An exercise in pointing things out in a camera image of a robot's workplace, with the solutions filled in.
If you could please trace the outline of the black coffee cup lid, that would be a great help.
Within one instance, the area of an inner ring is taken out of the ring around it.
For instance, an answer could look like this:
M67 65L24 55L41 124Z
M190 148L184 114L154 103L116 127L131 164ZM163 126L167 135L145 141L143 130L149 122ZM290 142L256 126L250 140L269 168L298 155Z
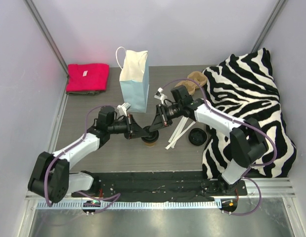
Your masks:
M152 144L154 142L156 142L159 138L159 131L156 130L156 131L153 131L153 132L150 132L150 126L145 126L143 128L144 131L146 131L147 133L147 136L146 137L142 137L142 141L147 143L147 144Z

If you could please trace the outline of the brown paper coffee cup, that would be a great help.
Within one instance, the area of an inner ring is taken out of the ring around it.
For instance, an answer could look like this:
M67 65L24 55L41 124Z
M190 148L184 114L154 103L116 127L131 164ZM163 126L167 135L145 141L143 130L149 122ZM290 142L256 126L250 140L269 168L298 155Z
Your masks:
M154 147L157 143L157 140L155 141L151 141L151 140L147 140L147 139L143 139L144 145L151 148Z

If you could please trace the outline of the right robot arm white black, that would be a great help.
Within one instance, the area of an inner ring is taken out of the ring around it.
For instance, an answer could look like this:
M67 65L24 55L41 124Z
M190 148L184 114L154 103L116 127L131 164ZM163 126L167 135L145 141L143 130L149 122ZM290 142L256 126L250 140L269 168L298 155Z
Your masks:
M231 194L248 168L267 151L268 146L256 119L238 120L211 106L205 99L193 99L185 86L171 90L170 101L159 88L154 97L160 100L150 132L172 125L178 117L190 118L214 128L230 140L232 160L218 177L218 190L223 195Z

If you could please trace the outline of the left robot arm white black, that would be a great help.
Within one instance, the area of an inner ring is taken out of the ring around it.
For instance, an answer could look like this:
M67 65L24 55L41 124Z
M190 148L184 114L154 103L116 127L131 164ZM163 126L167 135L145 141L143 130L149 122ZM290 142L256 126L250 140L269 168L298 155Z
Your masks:
M130 105L100 106L98 117L85 133L67 147L53 153L39 154L32 171L28 190L45 198L48 206L60 202L67 194L81 193L94 197L100 192L99 177L88 171L70 173L75 164L103 147L112 134L126 139L147 137L127 111Z

